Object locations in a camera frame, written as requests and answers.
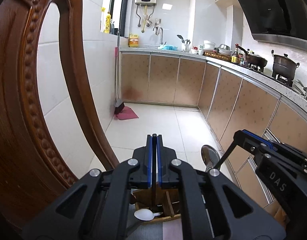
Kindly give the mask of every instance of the metal screw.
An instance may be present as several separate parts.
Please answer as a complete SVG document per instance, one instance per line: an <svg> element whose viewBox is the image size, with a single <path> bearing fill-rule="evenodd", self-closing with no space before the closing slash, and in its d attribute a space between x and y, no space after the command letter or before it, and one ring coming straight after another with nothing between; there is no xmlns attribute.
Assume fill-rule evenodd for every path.
<svg viewBox="0 0 307 240"><path fill-rule="evenodd" d="M172 160L172 165L179 166L180 164L181 164L181 160L178 160L178 159L173 159Z"/></svg>
<svg viewBox="0 0 307 240"><path fill-rule="evenodd" d="M91 171L89 171L89 175L91 177L98 177L100 175L100 170L98 169L92 169Z"/></svg>
<svg viewBox="0 0 307 240"><path fill-rule="evenodd" d="M130 160L128 160L128 164L130 166L136 166L138 164L138 160L137 159L130 159Z"/></svg>
<svg viewBox="0 0 307 240"><path fill-rule="evenodd" d="M209 174L210 174L211 176L213 176L213 177L217 177L217 176L219 176L220 171L218 171L217 169L211 169L211 170L209 171Z"/></svg>

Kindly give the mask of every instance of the chair backrest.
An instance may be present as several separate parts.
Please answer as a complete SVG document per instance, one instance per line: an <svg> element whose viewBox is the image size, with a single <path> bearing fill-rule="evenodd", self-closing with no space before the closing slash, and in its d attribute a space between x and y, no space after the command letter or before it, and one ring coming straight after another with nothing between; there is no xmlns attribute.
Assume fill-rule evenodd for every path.
<svg viewBox="0 0 307 240"><path fill-rule="evenodd" d="M82 131L107 170L119 164L89 86L82 0L4 0L0 5L0 210L19 228L77 180L52 141L39 102L38 39L51 2L60 12L60 59Z"/></svg>

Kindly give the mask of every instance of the white granite countertop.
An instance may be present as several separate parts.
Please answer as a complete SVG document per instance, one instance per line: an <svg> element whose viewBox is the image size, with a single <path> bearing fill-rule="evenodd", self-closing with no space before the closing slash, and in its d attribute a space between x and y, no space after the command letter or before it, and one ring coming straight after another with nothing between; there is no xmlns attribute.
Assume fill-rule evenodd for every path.
<svg viewBox="0 0 307 240"><path fill-rule="evenodd" d="M223 61L220 59L216 59L216 58L211 58L211 57L206 57L206 56L201 56L201 55L191 54L191 53L181 52L181 51L173 51L173 50L149 49L149 48L129 48L129 47L120 47L119 50L121 52L160 53L160 54L170 54L170 55L177 55L177 56L183 56L183 57L199 58L199 59L207 60L209 62L216 63L221 66L225 66L227 68L236 70L246 76L254 78L258 80L259 82L271 87L272 89L276 90L280 94L284 95L285 97L293 101L295 104L297 104L300 108L302 108L307 113L307 101L303 98L302 95L276 82L275 80L272 80L270 77L264 76L262 74L254 72L247 68L235 65L233 63Z"/></svg>

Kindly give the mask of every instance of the kitchen cabinet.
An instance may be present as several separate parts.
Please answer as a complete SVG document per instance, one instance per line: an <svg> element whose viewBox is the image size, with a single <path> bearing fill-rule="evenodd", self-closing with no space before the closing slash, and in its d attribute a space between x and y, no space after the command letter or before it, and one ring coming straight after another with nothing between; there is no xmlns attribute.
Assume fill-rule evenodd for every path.
<svg viewBox="0 0 307 240"><path fill-rule="evenodd" d="M146 101L150 55L122 54L121 90L124 100Z"/></svg>
<svg viewBox="0 0 307 240"><path fill-rule="evenodd" d="M244 165L246 160L250 157L250 153L246 150L240 148L237 146L232 153L229 155L228 160L230 162L231 167L234 170L234 173L236 174L239 169Z"/></svg>
<svg viewBox="0 0 307 240"><path fill-rule="evenodd" d="M215 97L208 123L218 140L221 139L234 108L242 78L224 69L220 70Z"/></svg>
<svg viewBox="0 0 307 240"><path fill-rule="evenodd" d="M179 57L151 56L148 101L173 103Z"/></svg>
<svg viewBox="0 0 307 240"><path fill-rule="evenodd" d="M198 102L198 106L205 118L207 118L210 105L212 104L219 71L220 68L208 63L206 64L204 82Z"/></svg>
<svg viewBox="0 0 307 240"><path fill-rule="evenodd" d="M243 167L238 171L236 177L240 187L259 206L266 207L269 204L266 194L259 183L258 177L252 167L252 160L249 158Z"/></svg>
<svg viewBox="0 0 307 240"><path fill-rule="evenodd" d="M278 98L262 88L243 80L233 113L220 140L226 151L233 141L234 133L247 129L263 136L278 103Z"/></svg>
<svg viewBox="0 0 307 240"><path fill-rule="evenodd" d="M197 105L206 62L180 59L175 104Z"/></svg>
<svg viewBox="0 0 307 240"><path fill-rule="evenodd" d="M307 153L307 122L280 101L269 130L280 140Z"/></svg>

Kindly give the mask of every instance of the pink dustpan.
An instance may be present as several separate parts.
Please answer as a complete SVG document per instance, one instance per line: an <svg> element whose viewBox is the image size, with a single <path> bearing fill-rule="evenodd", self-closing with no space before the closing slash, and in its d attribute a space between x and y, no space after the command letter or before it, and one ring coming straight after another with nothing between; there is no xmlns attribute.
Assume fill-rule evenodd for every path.
<svg viewBox="0 0 307 240"><path fill-rule="evenodd" d="M128 106L125 106L119 114L115 114L119 120L135 119L139 118L134 111Z"/></svg>

